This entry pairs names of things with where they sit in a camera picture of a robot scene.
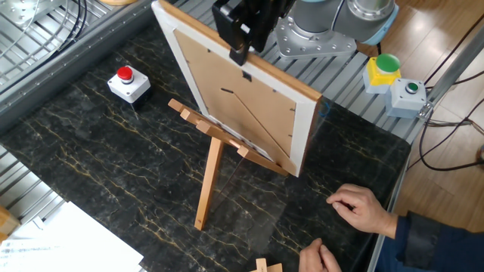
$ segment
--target finger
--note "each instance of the finger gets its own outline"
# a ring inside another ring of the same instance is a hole
[[[335,202],[344,202],[348,203],[352,206],[358,206],[361,203],[361,194],[348,191],[348,190],[341,190],[337,191],[336,193],[332,194],[330,197],[326,199],[328,204],[333,204]]]
[[[321,238],[317,238],[316,240],[312,241],[311,245],[309,245],[306,251],[306,269],[311,271],[322,271],[323,264],[321,260],[321,256],[319,255],[319,249],[323,242]]]
[[[321,255],[321,259],[324,262],[324,266],[327,269],[327,272],[341,272],[341,268],[338,265],[336,258],[325,245],[322,245],[320,247],[319,254]]]
[[[344,220],[346,220],[346,222],[351,225],[353,225],[353,222],[355,222],[358,217],[354,212],[350,211],[348,207],[339,202],[334,202],[333,208],[336,210],[338,215],[340,215]]]
[[[315,250],[307,251],[306,269],[309,271],[323,271],[323,261],[319,255],[319,247]]]
[[[312,241],[311,245],[309,245],[306,249],[307,251],[318,251],[319,247],[323,244],[323,240],[321,238],[317,238],[316,240]]]
[[[299,272],[306,272],[306,252],[304,250],[299,254]]]

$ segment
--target blue sleeve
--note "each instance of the blue sleeve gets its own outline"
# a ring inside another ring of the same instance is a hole
[[[397,260],[434,271],[484,271],[484,233],[449,227],[414,213],[399,217]]]

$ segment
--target wooden block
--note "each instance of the wooden block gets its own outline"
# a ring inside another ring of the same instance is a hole
[[[190,111],[188,109],[183,109],[183,111],[180,113],[180,116],[194,125],[198,125],[198,122],[202,120],[197,114],[194,113],[193,110]]]
[[[229,144],[229,141],[235,141],[235,137],[231,134],[225,132],[223,129],[219,128],[214,124],[210,124],[204,120],[201,120],[197,124],[197,129],[210,137],[218,138],[225,143]]]
[[[257,272],[267,272],[267,263],[264,258],[256,259]]]
[[[274,264],[270,267],[267,267],[267,272],[282,272],[282,264]]]
[[[212,138],[210,143],[209,156],[206,161],[205,175],[203,176],[202,192],[198,202],[195,227],[202,230],[209,212],[210,201],[212,200],[213,189],[217,182],[220,159],[222,158],[223,143],[217,138]]]
[[[173,98],[168,102],[168,106],[170,106],[172,109],[176,110],[179,113],[181,113],[185,108],[185,105]]]

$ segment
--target frame backing board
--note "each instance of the frame backing board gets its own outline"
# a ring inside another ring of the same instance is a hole
[[[219,34],[170,4],[152,4],[201,113],[298,176],[321,94],[250,54],[234,63]]]

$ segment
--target black cable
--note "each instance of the black cable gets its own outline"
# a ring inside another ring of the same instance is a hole
[[[440,141],[440,143],[438,143],[436,146],[432,147],[430,150],[425,152],[425,154],[422,154],[422,145],[423,145],[423,142],[424,142],[425,133],[427,132],[427,127],[429,125],[429,121],[430,121],[430,119],[432,119],[432,115],[433,115],[433,111],[432,111],[430,113],[429,118],[425,122],[425,126],[423,127],[423,131],[422,131],[422,136],[420,137],[420,144],[419,144],[419,147],[418,147],[420,158],[419,158],[418,161],[416,161],[412,165],[410,165],[407,168],[407,170],[409,170],[412,166],[414,166],[419,161],[422,161],[426,167],[428,167],[428,168],[430,168],[434,171],[453,171],[453,170],[468,168],[468,167],[475,166],[475,165],[484,164],[484,161],[478,161],[478,162],[472,162],[472,163],[468,163],[466,165],[459,165],[459,166],[450,167],[450,168],[437,168],[437,167],[433,167],[433,166],[429,165],[424,159],[425,155],[427,155],[432,150],[435,150],[437,147],[439,147],[441,144],[443,144],[445,141],[447,141],[447,139],[449,139],[465,121],[469,121],[469,117],[473,114],[473,112],[477,109],[477,107],[479,107],[480,104],[482,104],[482,102],[484,102],[484,98],[476,106],[474,106],[474,108],[470,111],[470,113],[464,119],[462,119],[462,121],[459,123],[459,125],[457,125],[454,128],[454,130],[452,130],[452,132],[449,135],[447,135],[447,137],[444,138],[444,140]]]
[[[473,80],[473,79],[475,79],[476,77],[480,77],[480,76],[482,76],[482,75],[484,75],[484,71],[479,72],[479,73],[475,74],[474,76],[470,76],[470,77],[468,77],[468,78],[466,78],[466,79],[459,80],[458,82],[455,82],[453,85],[457,85],[457,84],[461,84],[461,83],[464,83],[464,82],[468,82],[468,81]],[[431,89],[431,88],[433,88],[433,87],[435,87],[435,86],[430,86],[430,87],[425,87],[425,88],[426,88],[426,89]]]
[[[378,55],[381,55],[381,42],[377,43],[377,50],[378,50]]]
[[[464,120],[463,122],[444,122],[444,121],[439,121],[439,120],[430,120],[431,122],[429,123],[429,126],[432,126],[432,127],[437,127],[437,128],[443,128],[443,127],[448,127],[448,126],[462,126],[462,125],[472,125],[472,126],[476,126],[474,127],[479,133],[481,134],[484,134],[482,133],[481,131],[484,131],[484,129],[482,129],[479,125],[477,125],[473,120],[467,118],[467,120]],[[430,153],[432,150],[436,149],[437,147],[433,147],[431,150],[427,151],[425,155],[427,155],[428,153]],[[412,163],[409,167],[407,167],[407,171],[410,170],[410,168],[414,167],[414,165],[416,165],[419,161],[421,161],[422,159],[418,159],[416,160],[414,163]]]
[[[75,39],[77,39],[81,35],[81,32],[84,29],[85,19],[87,16],[88,16],[88,5],[86,0],[84,0],[84,17],[82,19],[81,27],[79,28],[79,31],[77,32],[76,37],[74,37]]]
[[[435,71],[429,76],[429,78],[425,81],[425,85],[429,83],[429,81],[437,74],[437,72],[444,66],[444,64],[447,62],[449,58],[456,52],[456,50],[459,48],[459,46],[462,45],[464,40],[469,36],[469,34],[476,28],[476,26],[484,19],[484,14],[481,15],[481,17],[469,28],[469,30],[464,34],[464,37],[456,44],[454,49],[448,54],[448,56],[444,59],[443,62],[440,63],[440,65],[437,67]]]
[[[74,35],[74,30],[76,30],[76,26],[79,23],[79,19],[81,18],[81,9],[82,9],[82,7],[81,7],[81,1],[80,0],[77,0],[77,17],[76,17],[76,22],[74,23],[73,28],[69,32],[69,35],[67,35],[67,38],[64,40],[64,42],[59,47],[59,49],[62,50],[62,48],[64,48],[65,45],[68,45],[70,43],[69,40]]]

